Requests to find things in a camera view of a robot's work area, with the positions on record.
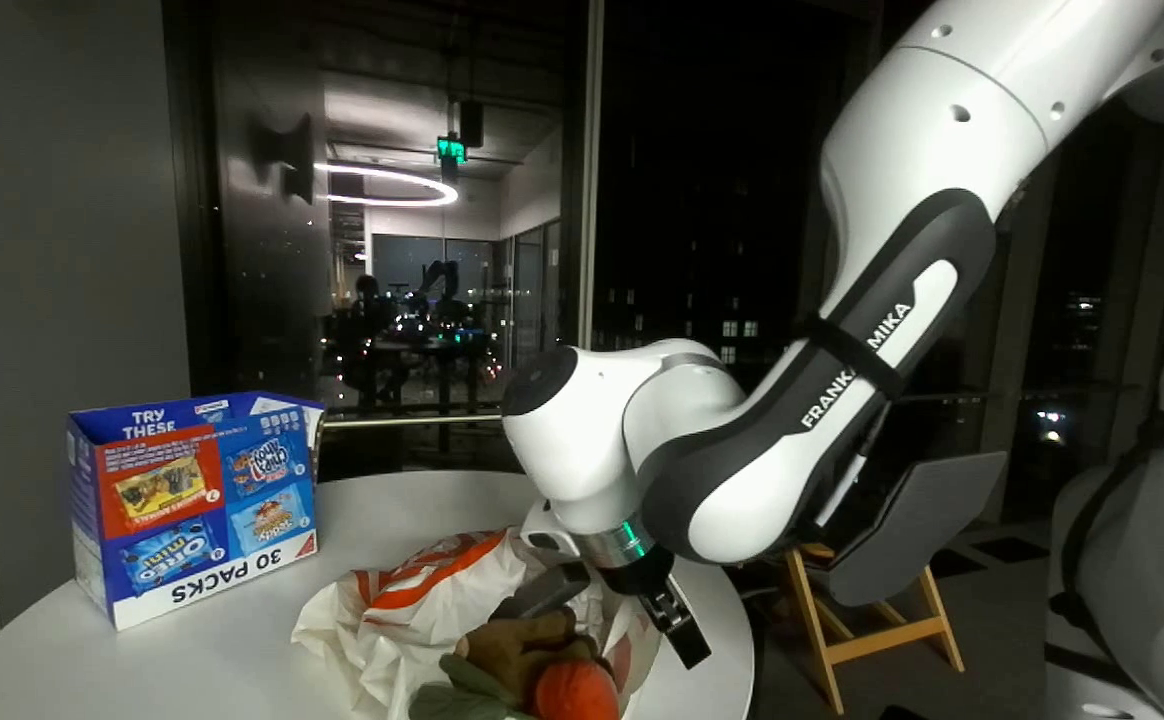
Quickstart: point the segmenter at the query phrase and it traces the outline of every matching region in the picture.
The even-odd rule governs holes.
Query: floor
[[[1042,700],[1048,530],[970,530],[932,559],[966,671],[927,646],[839,667],[847,720],[1034,720]],[[748,601],[755,630],[750,720],[830,720],[809,677],[786,592]]]

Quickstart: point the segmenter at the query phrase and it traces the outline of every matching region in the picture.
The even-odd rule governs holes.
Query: tomato
[[[535,677],[535,720],[619,720],[619,694],[602,663],[560,662]]]

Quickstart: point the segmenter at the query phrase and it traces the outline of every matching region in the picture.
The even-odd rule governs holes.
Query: wall
[[[156,0],[0,0],[0,618],[66,559],[66,409],[187,387]]]
[[[562,128],[556,124],[532,157],[524,157],[500,194],[500,236],[518,236],[541,223],[553,223],[562,213],[560,201],[560,170],[562,170]]]

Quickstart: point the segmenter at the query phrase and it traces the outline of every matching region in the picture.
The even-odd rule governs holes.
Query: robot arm
[[[693,341],[566,350],[509,395],[509,443],[560,530],[679,630],[665,558],[750,559],[816,514],[886,384],[979,287],[1019,181],[1155,69],[1164,0],[932,3],[824,140],[839,269],[818,334],[750,395]]]

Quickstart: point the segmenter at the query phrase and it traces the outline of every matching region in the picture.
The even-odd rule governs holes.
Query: ceiling light
[[[452,175],[467,164],[467,146],[456,133],[449,133],[449,136],[435,136],[432,157],[443,170],[443,175]]]
[[[345,198],[326,194],[330,205],[366,205],[366,210],[443,210],[456,205],[461,194],[443,181],[432,175],[410,175],[410,173],[386,173],[386,170],[366,170],[366,164],[315,164],[326,175],[361,175],[363,194]]]

